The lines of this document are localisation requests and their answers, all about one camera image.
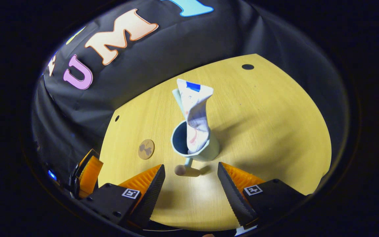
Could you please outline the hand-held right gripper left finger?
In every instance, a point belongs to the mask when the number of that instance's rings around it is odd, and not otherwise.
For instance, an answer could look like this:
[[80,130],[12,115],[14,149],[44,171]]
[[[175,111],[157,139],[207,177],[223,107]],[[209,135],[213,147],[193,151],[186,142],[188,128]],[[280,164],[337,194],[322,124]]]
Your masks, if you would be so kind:
[[144,228],[152,216],[164,179],[164,165],[160,164],[120,185],[106,183],[81,203],[114,225]]

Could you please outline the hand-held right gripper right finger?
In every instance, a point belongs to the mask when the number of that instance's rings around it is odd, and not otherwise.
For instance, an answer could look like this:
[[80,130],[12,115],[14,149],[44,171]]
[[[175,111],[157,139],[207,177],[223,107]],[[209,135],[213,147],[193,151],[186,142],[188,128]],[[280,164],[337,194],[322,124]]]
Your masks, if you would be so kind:
[[239,224],[268,224],[286,216],[308,198],[280,179],[269,181],[224,162],[217,175]]

